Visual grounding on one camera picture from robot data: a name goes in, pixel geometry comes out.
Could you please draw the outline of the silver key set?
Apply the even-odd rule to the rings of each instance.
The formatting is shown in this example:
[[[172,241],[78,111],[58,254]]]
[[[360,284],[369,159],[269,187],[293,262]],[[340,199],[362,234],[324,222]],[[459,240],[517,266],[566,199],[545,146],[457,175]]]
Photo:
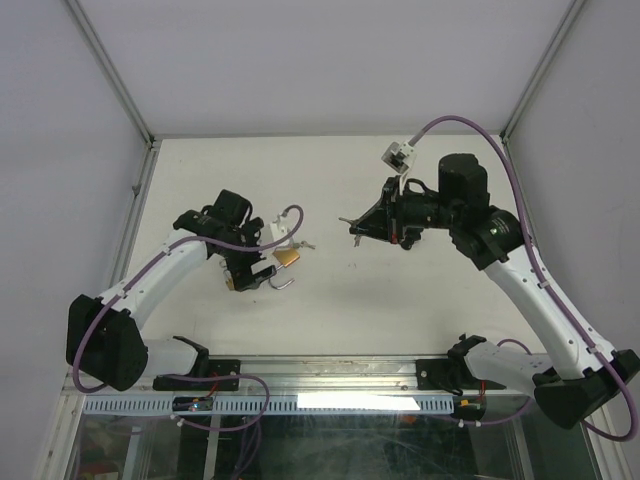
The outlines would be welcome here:
[[[355,220],[347,219],[344,217],[339,217],[338,220],[349,225],[349,233],[353,236],[354,247],[359,247],[361,242],[361,235],[359,234],[357,229],[357,222]]]
[[[311,244],[307,241],[300,241],[300,242],[294,242],[293,244],[293,248],[295,249],[311,249],[311,250],[315,250],[317,247],[314,244]]]

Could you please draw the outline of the tall brass padlock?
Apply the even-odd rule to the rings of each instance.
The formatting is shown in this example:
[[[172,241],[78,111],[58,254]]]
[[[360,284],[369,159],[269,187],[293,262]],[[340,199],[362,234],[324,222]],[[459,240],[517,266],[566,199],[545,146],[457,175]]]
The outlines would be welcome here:
[[[234,291],[235,284],[234,284],[234,279],[231,272],[229,270],[224,270],[223,274],[224,274],[225,285],[230,291]]]

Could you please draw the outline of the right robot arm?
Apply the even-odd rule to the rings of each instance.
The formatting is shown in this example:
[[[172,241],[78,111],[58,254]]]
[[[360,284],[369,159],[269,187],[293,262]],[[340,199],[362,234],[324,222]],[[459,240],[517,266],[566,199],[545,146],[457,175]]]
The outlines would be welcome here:
[[[475,381],[500,384],[533,399],[555,425],[571,429],[615,398],[639,372],[639,357],[599,335],[543,269],[519,219],[490,203],[488,175],[472,154],[438,164],[438,188],[412,190],[412,180],[388,178],[377,202],[351,221],[357,239],[405,250],[426,229],[448,232],[456,250],[513,302],[542,345],[527,355],[484,337],[461,336],[447,353],[443,388],[460,393]]]

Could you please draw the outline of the medium brass padlock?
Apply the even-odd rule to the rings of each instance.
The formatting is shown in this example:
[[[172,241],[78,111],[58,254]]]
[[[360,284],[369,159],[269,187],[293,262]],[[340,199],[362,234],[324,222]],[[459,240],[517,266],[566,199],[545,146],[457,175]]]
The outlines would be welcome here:
[[[275,266],[276,273],[291,267],[300,259],[300,254],[294,247],[277,248],[273,251],[272,255],[277,261],[277,265]],[[282,291],[295,282],[294,278],[289,278],[281,283],[275,282],[275,279],[276,276],[269,279],[268,284],[271,289],[276,291]]]

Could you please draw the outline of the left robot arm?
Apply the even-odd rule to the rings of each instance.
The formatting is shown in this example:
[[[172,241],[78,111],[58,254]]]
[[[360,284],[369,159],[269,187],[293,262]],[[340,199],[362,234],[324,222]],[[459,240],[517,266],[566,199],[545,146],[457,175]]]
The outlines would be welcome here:
[[[66,360],[83,393],[105,387],[126,391],[144,376],[173,376],[188,388],[206,383],[212,371],[206,347],[184,336],[146,340],[142,329],[155,308],[190,273],[220,257],[228,287],[258,288],[276,268],[265,253],[289,232],[285,217],[266,224],[246,198],[229,190],[200,210],[188,210],[140,270],[101,294],[78,296],[70,305]]]

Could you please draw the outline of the black headed key set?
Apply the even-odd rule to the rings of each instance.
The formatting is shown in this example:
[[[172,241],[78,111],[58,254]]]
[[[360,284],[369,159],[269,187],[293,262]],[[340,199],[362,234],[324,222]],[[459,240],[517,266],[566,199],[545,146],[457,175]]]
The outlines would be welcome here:
[[[405,238],[401,243],[400,243],[400,247],[405,250],[405,251],[409,251],[412,249],[413,245],[415,244],[415,240],[412,238]]]

